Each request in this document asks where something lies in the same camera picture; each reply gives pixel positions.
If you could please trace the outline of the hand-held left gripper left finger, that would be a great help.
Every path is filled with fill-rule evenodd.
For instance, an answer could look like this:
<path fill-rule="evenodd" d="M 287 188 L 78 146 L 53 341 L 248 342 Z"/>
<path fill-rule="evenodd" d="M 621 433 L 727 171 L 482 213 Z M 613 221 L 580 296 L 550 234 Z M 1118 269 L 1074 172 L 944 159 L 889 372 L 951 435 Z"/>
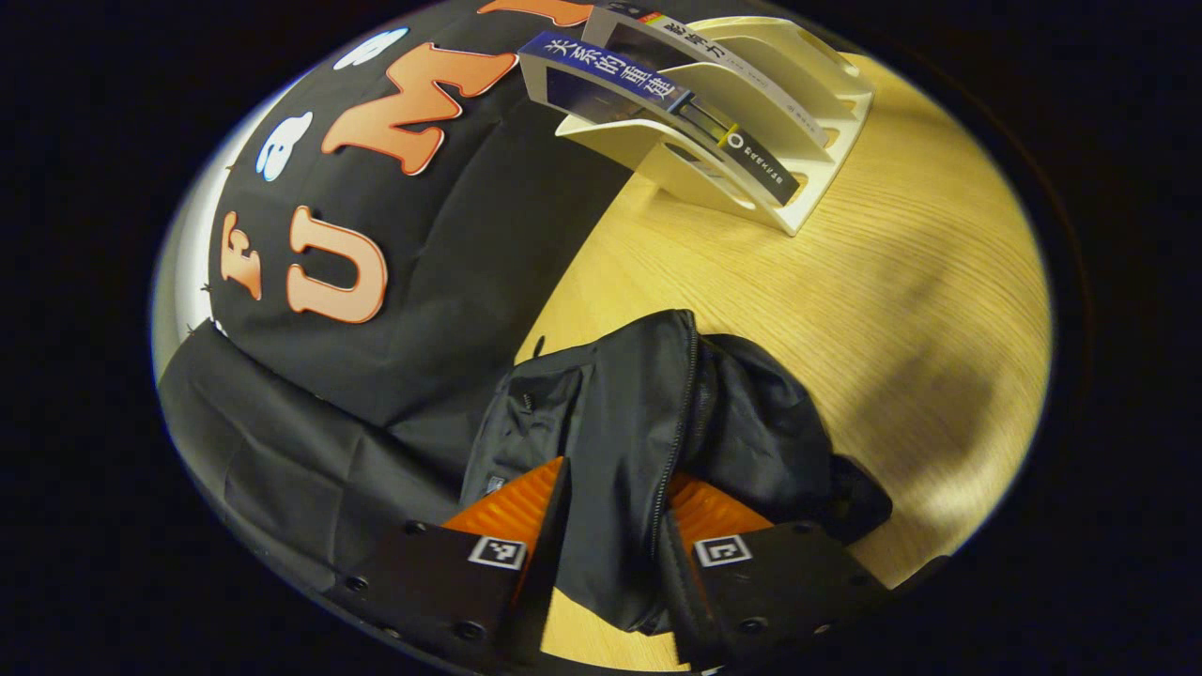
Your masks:
<path fill-rule="evenodd" d="M 571 502 L 557 457 L 444 524 L 409 521 L 328 599 L 404 650 L 466 672 L 534 672 Z"/>

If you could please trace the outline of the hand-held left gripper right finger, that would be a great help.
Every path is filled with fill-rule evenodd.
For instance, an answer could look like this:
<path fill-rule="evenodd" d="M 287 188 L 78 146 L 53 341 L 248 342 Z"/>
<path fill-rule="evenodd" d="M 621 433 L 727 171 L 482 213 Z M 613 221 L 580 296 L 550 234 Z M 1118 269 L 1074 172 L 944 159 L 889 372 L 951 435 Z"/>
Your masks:
<path fill-rule="evenodd" d="M 657 565 L 677 654 L 696 670 L 754 668 L 889 599 L 819 523 L 774 524 L 688 474 L 670 480 Z"/>

